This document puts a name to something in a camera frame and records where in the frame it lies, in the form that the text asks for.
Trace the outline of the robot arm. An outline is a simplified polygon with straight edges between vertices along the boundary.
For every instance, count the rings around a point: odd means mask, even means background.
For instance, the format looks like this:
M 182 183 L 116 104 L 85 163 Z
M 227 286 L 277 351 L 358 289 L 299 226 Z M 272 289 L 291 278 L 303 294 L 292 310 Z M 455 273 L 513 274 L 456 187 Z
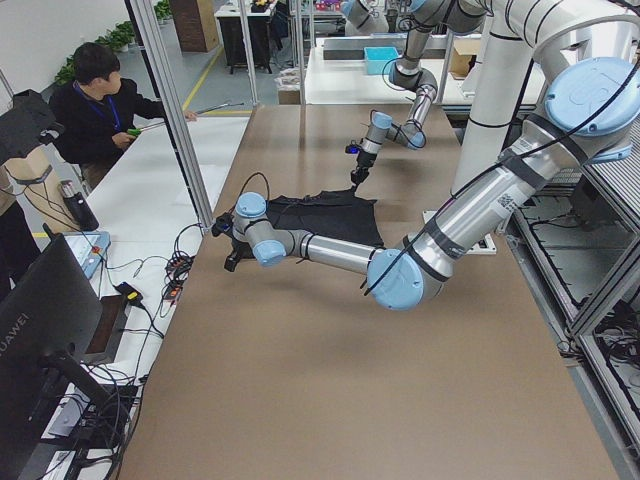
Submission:
M 239 196 L 227 234 L 234 246 L 224 267 L 233 271 L 250 253 L 263 267 L 298 257 L 365 275 L 364 290 L 383 307 L 408 310 L 431 299 L 471 247 L 507 219 L 561 170 L 595 158 L 629 154 L 628 131 L 639 114 L 639 66 L 620 58 L 582 60 L 550 84 L 543 103 L 496 162 L 443 204 L 394 249 L 278 230 L 258 193 Z
M 479 27 L 486 9 L 471 1 L 402 1 L 400 14 L 407 32 L 401 57 L 390 63 L 388 81 L 391 85 L 415 94 L 407 120 L 395 124 L 392 117 L 376 111 L 358 151 L 357 166 L 351 171 L 351 182 L 358 187 L 369 175 L 383 143 L 390 140 L 409 149 L 425 146 L 424 121 L 438 93 L 436 77 L 420 66 L 429 36 L 443 24 L 457 34 L 469 34 Z

